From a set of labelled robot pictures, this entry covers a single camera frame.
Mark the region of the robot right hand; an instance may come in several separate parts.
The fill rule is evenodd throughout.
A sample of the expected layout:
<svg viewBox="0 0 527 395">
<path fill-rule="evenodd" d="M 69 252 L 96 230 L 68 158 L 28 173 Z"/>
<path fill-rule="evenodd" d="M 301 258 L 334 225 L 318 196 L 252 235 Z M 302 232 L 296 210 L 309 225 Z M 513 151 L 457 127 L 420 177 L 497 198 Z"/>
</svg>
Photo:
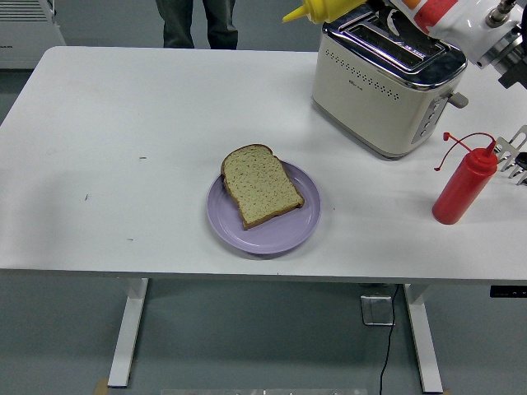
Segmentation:
<svg viewBox="0 0 527 395">
<path fill-rule="evenodd" d="M 479 67 L 498 62 L 501 52 L 521 38 L 520 7 L 513 7 L 500 25 L 487 21 L 498 1 L 372 1 L 371 5 L 395 7 L 422 33 L 455 46 Z"/>
</svg>

